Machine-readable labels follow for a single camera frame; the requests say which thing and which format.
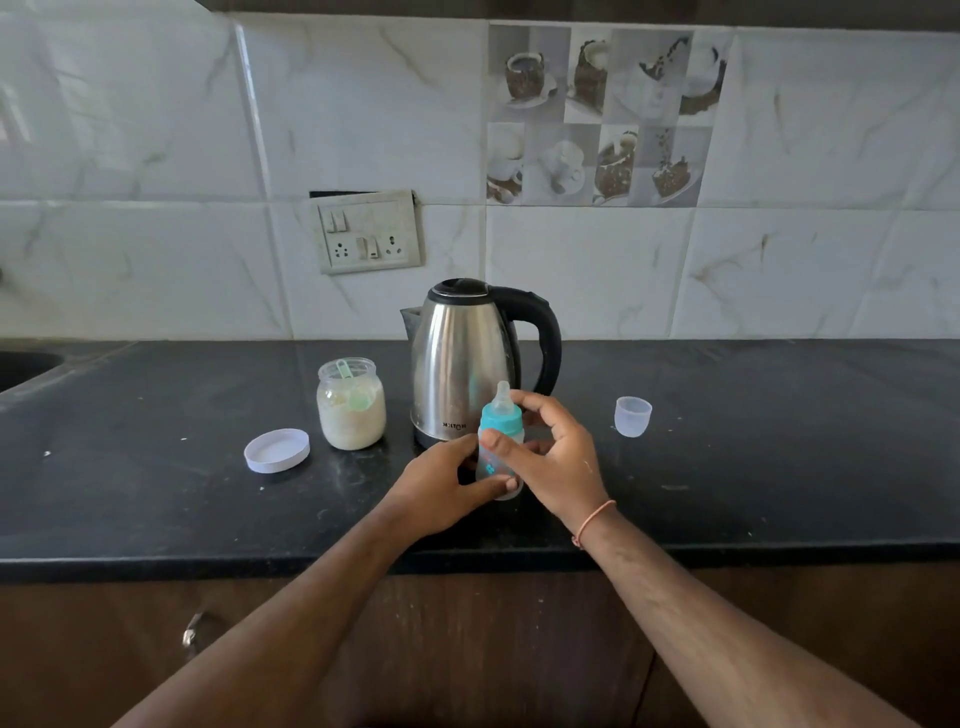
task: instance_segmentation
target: backsplash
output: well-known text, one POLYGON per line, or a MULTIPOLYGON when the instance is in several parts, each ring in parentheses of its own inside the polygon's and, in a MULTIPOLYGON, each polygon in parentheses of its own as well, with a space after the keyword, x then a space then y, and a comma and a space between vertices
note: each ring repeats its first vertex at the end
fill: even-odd
POLYGON ((453 276, 571 339, 960 335, 956 35, 0 0, 0 120, 2 337, 404 338, 453 276), (398 188, 426 264, 322 276, 307 192, 398 188))

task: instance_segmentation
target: bracelet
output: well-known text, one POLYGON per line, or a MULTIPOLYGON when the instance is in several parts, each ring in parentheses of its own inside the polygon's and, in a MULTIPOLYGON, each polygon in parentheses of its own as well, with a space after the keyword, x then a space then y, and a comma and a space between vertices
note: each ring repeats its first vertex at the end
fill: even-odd
POLYGON ((597 516, 599 516, 599 515, 600 515, 600 511, 602 511, 602 510, 603 510, 604 508, 606 508, 608 505, 615 505, 615 504, 616 504, 616 501, 615 501, 615 500, 608 500, 606 503, 604 503, 604 504, 601 505, 599 508, 597 508, 595 511, 593 511, 593 513, 591 513, 589 516, 587 516, 587 520, 584 521, 584 524, 583 524, 582 526, 580 526, 580 530, 577 531, 577 535, 574 536, 574 537, 571 539, 571 541, 573 542, 573 545, 576 546, 577 548, 583 550, 584 547, 580 544, 580 537, 581 537, 581 535, 583 535, 584 529, 587 527, 588 523, 590 523, 593 519, 595 519, 597 516))

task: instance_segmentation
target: person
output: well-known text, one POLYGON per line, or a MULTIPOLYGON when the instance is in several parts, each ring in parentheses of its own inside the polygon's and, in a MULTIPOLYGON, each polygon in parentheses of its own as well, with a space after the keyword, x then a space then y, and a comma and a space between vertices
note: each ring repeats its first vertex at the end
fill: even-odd
MULTIPOLYGON (((553 439, 492 450, 559 518, 617 593, 711 728, 916 726, 873 693, 743 614, 621 516, 604 489, 589 433, 556 400, 514 390, 553 439)), ((516 488, 491 477, 461 486, 475 435, 413 460, 373 510, 303 574, 132 708, 123 728, 291 725, 394 560, 516 488)))

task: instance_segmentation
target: person's left arm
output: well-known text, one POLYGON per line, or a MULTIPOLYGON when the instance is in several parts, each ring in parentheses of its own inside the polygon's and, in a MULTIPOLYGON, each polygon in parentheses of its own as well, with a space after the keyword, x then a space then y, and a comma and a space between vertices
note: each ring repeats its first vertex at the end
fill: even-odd
POLYGON ((457 483, 476 436, 413 460, 362 521, 303 574, 123 716, 122 728, 285 726, 306 706, 377 581, 417 539, 504 495, 505 476, 457 483))

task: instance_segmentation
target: electrical outlet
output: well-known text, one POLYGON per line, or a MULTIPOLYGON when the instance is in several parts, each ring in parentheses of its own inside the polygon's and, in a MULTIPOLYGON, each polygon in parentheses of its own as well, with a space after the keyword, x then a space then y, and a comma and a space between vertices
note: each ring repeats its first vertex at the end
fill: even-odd
POLYGON ((308 213, 328 276, 422 265, 413 192, 315 197, 308 213))

